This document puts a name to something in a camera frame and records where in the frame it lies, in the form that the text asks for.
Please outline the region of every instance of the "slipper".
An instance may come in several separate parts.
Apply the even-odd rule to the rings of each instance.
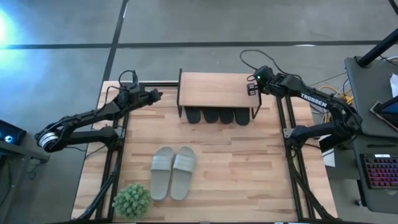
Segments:
[[[218,114],[223,124],[231,124],[234,121],[233,108],[218,108]]]
[[[170,196],[174,200],[183,200],[188,195],[189,186],[197,160],[189,147],[183,146],[175,157],[173,165]]]
[[[245,126],[250,122],[249,108],[234,108],[235,120],[238,125]]]
[[[166,198],[169,189],[174,152],[171,147],[160,148],[150,167],[150,196],[154,200]]]
[[[200,122],[200,109],[194,106],[186,106],[185,114],[187,115],[188,123],[197,124]]]
[[[215,123],[218,121],[217,108],[202,107],[201,111],[207,123]]]

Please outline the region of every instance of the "gray concrete floor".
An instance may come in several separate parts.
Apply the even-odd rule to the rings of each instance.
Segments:
[[[2,44],[110,44],[122,0],[28,0],[0,2]],[[120,43],[298,40],[381,40],[398,17],[385,0],[130,0]],[[253,47],[273,56],[286,71],[315,83],[344,72],[344,58],[363,55],[371,45]],[[177,80],[190,72],[251,72],[239,61],[242,47],[118,49],[110,80],[135,69],[140,80]],[[384,56],[398,54],[393,47]],[[0,50],[0,119],[32,135],[62,116],[96,106],[109,49]],[[253,65],[271,65],[248,54]],[[339,88],[342,76],[322,85]],[[83,164],[83,153],[51,154],[17,194],[10,223],[69,219]],[[330,179],[339,217],[396,223],[397,215],[370,212],[353,204],[355,182]]]

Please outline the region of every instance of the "keyboard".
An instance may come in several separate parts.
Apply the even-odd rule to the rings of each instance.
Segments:
[[[369,189],[398,189],[398,154],[362,154]]]

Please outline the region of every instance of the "green succulent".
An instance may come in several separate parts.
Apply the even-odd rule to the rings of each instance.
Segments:
[[[148,211],[150,202],[149,190],[145,190],[142,184],[131,184],[113,198],[112,207],[119,217],[129,220],[141,219]]]

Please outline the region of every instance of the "butcher block table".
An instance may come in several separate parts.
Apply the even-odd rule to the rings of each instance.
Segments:
[[[110,85],[119,86],[119,83],[104,82],[98,107],[103,105]],[[164,93],[160,101],[130,113],[119,190],[138,182],[150,189],[152,158],[162,146],[172,147],[175,153],[182,146],[190,147],[195,151],[197,167],[185,200],[174,201],[168,195],[164,201],[152,201],[143,220],[135,222],[297,221],[275,97],[262,95],[261,109],[247,126],[207,124],[204,119],[198,124],[188,124],[185,113],[178,117],[177,87],[157,89]],[[108,101],[117,94],[117,90],[110,89]],[[313,125],[309,104],[299,98],[292,98],[292,104],[297,124]],[[105,124],[111,122],[97,123],[94,128]],[[88,153],[101,145],[89,144]],[[98,193],[106,151],[103,149],[84,162],[72,218],[81,215]],[[320,150],[304,146],[303,158],[312,192],[336,217]],[[300,198],[304,217],[308,217],[302,192]],[[110,190],[105,198],[104,217],[109,200]],[[115,215],[113,221],[127,220]]]

